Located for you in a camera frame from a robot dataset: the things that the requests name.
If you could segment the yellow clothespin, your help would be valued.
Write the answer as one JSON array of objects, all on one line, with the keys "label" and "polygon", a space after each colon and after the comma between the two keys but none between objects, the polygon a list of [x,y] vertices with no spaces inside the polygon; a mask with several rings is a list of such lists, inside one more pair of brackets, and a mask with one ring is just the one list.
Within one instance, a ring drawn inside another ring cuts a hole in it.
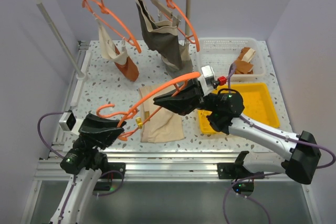
[{"label": "yellow clothespin", "polygon": [[143,122],[142,122],[142,119],[141,119],[140,117],[137,117],[137,118],[135,119],[135,121],[136,121],[136,124],[137,124],[138,128],[139,128],[139,129],[142,129],[142,128],[143,128]]}]

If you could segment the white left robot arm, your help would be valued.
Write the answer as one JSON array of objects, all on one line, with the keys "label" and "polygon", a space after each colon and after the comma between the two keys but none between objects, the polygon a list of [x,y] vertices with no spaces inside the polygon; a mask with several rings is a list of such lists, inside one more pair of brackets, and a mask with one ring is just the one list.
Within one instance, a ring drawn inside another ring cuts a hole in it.
[{"label": "white left robot arm", "polygon": [[75,118],[72,111],[62,114],[60,128],[77,135],[77,139],[60,162],[60,168],[70,178],[50,223],[82,223],[91,198],[108,196],[121,188],[122,184],[119,184],[116,189],[111,189],[99,179],[124,180],[125,164],[110,164],[103,150],[124,132],[125,124],[91,113],[83,120]]}]

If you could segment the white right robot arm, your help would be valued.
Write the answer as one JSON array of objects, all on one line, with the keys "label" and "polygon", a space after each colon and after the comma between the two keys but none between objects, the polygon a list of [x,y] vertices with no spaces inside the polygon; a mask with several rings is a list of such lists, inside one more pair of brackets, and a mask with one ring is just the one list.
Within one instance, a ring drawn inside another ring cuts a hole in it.
[{"label": "white right robot arm", "polygon": [[246,116],[243,97],[237,90],[222,88],[204,94],[200,85],[189,82],[178,94],[168,92],[153,101],[179,115],[187,115],[195,109],[209,111],[206,118],[215,132],[242,137],[269,150],[263,153],[242,151],[234,162],[219,163],[220,179],[276,173],[286,174],[301,184],[312,182],[321,157],[314,136],[307,131],[301,134],[285,132]]}]

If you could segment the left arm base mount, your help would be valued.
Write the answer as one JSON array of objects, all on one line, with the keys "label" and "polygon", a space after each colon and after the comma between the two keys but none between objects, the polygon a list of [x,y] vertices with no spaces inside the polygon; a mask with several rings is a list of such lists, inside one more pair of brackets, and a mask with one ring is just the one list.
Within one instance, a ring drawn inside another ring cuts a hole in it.
[{"label": "left arm base mount", "polygon": [[109,163],[106,154],[103,154],[99,165],[102,174],[93,189],[96,196],[108,196],[116,193],[123,185],[126,165],[125,163]]}]

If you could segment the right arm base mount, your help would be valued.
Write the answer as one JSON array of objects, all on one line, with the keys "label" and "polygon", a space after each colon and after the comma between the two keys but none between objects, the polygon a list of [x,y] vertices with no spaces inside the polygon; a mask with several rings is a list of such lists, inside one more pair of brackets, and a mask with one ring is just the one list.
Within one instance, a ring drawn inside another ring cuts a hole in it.
[{"label": "right arm base mount", "polygon": [[218,163],[217,172],[219,179],[230,179],[232,185],[239,179],[246,177],[251,177],[250,179],[242,180],[233,186],[233,191],[235,193],[250,196],[254,191],[254,179],[265,178],[263,172],[250,172],[245,168],[244,162],[246,160],[249,151],[242,151],[233,163]]}]

